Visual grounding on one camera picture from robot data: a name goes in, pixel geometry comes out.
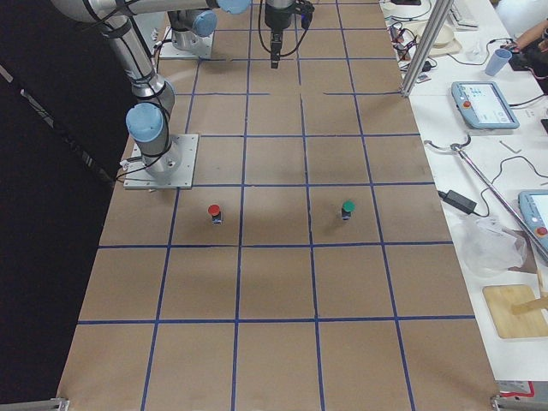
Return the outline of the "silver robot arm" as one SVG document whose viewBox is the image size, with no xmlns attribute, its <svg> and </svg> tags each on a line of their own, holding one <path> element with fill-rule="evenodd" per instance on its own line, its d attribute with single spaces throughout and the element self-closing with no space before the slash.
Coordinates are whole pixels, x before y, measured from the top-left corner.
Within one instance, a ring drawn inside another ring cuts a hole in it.
<svg viewBox="0 0 548 411">
<path fill-rule="evenodd" d="M 171 29 L 171 43 L 179 51 L 195 52 L 211 39 L 217 28 L 217 15 L 214 9 L 222 9 L 229 14 L 241 14 L 249 6 L 249 1 L 209 1 L 205 8 L 170 11 L 168 18 Z M 302 41 L 295 48 L 282 53 L 283 33 L 289 28 L 292 19 L 301 19 L 301 29 L 306 33 L 313 21 L 315 8 L 309 1 L 261 1 L 259 3 L 258 34 L 261 47 L 269 54 L 271 68 L 277 69 L 282 58 L 298 51 Z"/>
<path fill-rule="evenodd" d="M 138 104 L 126 115 L 126 125 L 140 149 L 143 165 L 138 169 L 149 176 L 164 179 L 173 175 L 181 162 L 180 151 L 169 132 L 169 119 L 175 104 L 173 86 L 152 65 L 152 59 L 140 40 L 132 18 L 152 12 L 176 15 L 173 28 L 187 29 L 203 36 L 215 30 L 221 9 L 232 15 L 243 13 L 249 1 L 55 1 L 63 15 L 87 28 L 96 27 L 108 41 L 124 69 Z M 196 21 L 211 20 L 206 30 L 198 30 Z"/>
</svg>

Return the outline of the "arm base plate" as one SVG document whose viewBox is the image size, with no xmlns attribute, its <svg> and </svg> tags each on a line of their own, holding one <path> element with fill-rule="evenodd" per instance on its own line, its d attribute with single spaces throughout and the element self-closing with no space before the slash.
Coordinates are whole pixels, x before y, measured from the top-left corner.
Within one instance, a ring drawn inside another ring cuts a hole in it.
<svg viewBox="0 0 548 411">
<path fill-rule="evenodd" d="M 137 160 L 124 170 L 123 187 L 137 189 L 191 189 L 199 144 L 198 134 L 171 134 L 170 149 L 156 162 L 147 158 L 142 162 L 140 149 L 134 143 L 132 157 Z"/>
<path fill-rule="evenodd" d="M 205 59 L 211 58 L 214 34 L 200 37 L 195 33 L 186 31 L 173 31 L 167 27 L 164 31 L 164 40 L 159 53 L 161 59 Z"/>
</svg>

